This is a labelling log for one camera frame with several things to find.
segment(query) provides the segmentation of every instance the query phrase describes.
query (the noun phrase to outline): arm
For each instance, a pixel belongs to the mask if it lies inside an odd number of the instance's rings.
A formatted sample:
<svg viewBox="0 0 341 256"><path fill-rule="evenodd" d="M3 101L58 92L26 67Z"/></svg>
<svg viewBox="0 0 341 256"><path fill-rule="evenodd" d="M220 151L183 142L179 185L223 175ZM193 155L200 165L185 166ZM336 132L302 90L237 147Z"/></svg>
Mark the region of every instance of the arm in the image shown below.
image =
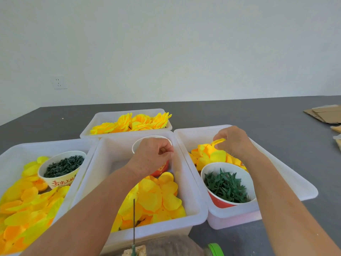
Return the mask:
<svg viewBox="0 0 341 256"><path fill-rule="evenodd" d="M98 256L128 192L173 152L165 138L144 139L126 166L109 175L21 255L43 256L49 252L50 256Z"/></svg>
<svg viewBox="0 0 341 256"><path fill-rule="evenodd" d="M255 188L272 249L276 255L341 255L340 249L300 202L271 161L236 126L222 129L217 149L240 159Z"/></svg>

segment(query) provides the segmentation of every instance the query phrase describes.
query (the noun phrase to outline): white paper bowl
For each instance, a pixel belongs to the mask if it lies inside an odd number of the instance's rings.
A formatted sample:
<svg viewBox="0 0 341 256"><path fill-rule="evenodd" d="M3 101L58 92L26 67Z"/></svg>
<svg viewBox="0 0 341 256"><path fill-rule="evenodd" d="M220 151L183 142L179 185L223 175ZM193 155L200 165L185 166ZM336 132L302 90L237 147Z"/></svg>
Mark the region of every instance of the white paper bowl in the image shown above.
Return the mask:
<svg viewBox="0 0 341 256"><path fill-rule="evenodd" d="M55 188L55 187L63 187L66 185L70 185L73 180L75 179L75 176L77 175L77 172L79 170L79 167L77 169L75 169L74 171L65 174L63 176L59 176L59 177L54 177L54 178L45 178L44 174L46 172L47 167L52 164L52 163L57 163L60 162L61 160L65 159L65 158L69 158L71 156L75 156L75 155L81 155L84 157L86 157L86 153L82 152L82 151L69 151L69 152L65 152L59 155L56 155L54 157L51 157L50 159L48 159L46 162L44 162L39 170L38 170L38 176L40 178L42 178L51 189Z"/></svg>
<svg viewBox="0 0 341 256"><path fill-rule="evenodd" d="M255 189L254 189L253 181L252 181L250 174L244 169L234 164L227 163L227 162L214 162L214 163L210 163L206 165L200 173L202 181L204 181L205 179L205 174L209 174L211 172L220 173L220 169L222 170L222 172L230 172L231 174L237 173L236 178L241 179L241 185L244 185L246 187L250 201L245 202L245 203L229 202L227 200L221 199L218 196L216 196L205 185L213 203L217 207L226 208L226 207L231 207L231 206L236 206L236 205L241 205L241 204L247 204L256 199Z"/></svg>
<svg viewBox="0 0 341 256"><path fill-rule="evenodd" d="M167 139L167 140L170 142L171 145L173 145L172 142L171 142L168 138L166 138L166 137L163 137L163 136L161 136L161 135L149 135L149 136L147 136L147 137L140 138L139 140L137 140L137 141L133 144L133 147L131 148L131 150L133 151L133 154L135 153L135 151L136 151L137 148L139 147L139 145L140 145L142 139L151 138L151 137L154 137L154 138L165 138L165 139Z"/></svg>

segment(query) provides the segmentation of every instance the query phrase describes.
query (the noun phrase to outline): hand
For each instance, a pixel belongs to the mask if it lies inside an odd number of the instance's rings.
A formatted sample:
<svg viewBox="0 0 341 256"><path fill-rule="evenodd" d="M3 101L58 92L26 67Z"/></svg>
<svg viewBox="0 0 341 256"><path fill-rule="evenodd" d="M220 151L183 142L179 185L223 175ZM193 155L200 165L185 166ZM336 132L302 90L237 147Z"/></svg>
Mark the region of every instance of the hand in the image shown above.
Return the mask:
<svg viewBox="0 0 341 256"><path fill-rule="evenodd" d="M137 176L151 175L174 154L174 148L166 138L145 138L141 141L127 167Z"/></svg>
<svg viewBox="0 0 341 256"><path fill-rule="evenodd" d="M245 157L258 152L258 149L252 144L245 131L236 126L220 130L218 134L213 137L213 141L220 138L225 138L226 141L215 145L215 148L224 150L242 161Z"/></svg>

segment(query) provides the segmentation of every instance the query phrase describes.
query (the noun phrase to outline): finger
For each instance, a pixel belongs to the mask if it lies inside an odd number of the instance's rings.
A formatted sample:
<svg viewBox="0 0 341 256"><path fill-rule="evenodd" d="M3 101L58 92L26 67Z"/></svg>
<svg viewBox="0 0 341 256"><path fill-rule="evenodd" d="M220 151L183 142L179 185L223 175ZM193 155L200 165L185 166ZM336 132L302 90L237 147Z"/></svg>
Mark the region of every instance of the finger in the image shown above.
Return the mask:
<svg viewBox="0 0 341 256"><path fill-rule="evenodd" d="M162 155L160 155L162 157L162 159L164 159L165 161L168 161L169 159L171 159L174 156L174 152L165 152Z"/></svg>
<svg viewBox="0 0 341 256"><path fill-rule="evenodd" d="M174 152L174 147L166 138L156 138L159 149L164 148L166 151Z"/></svg>
<svg viewBox="0 0 341 256"><path fill-rule="evenodd" d="M224 149L225 149L225 146L226 146L226 141L221 142L221 143L219 143L219 144L216 144L216 145L214 146L214 148L215 148L215 149L218 149L218 150L224 150Z"/></svg>
<svg viewBox="0 0 341 256"><path fill-rule="evenodd" d="M226 139L226 131L225 131L225 129L226 128L224 128L224 129L221 129L219 132L218 132L218 134L216 134L214 137L213 137L213 141L216 141L216 140L218 140L218 139L220 139L220 138L225 138Z"/></svg>

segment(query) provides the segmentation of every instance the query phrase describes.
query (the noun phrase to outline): green bottle cap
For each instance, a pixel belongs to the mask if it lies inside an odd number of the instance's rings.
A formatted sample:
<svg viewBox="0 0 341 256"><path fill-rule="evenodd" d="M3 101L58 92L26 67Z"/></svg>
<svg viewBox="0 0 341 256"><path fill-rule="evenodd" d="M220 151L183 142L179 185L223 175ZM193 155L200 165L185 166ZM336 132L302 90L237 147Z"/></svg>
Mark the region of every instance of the green bottle cap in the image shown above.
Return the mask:
<svg viewBox="0 0 341 256"><path fill-rule="evenodd" d="M207 247L211 250L212 256L224 256L223 251L221 250L219 244L210 243Z"/></svg>

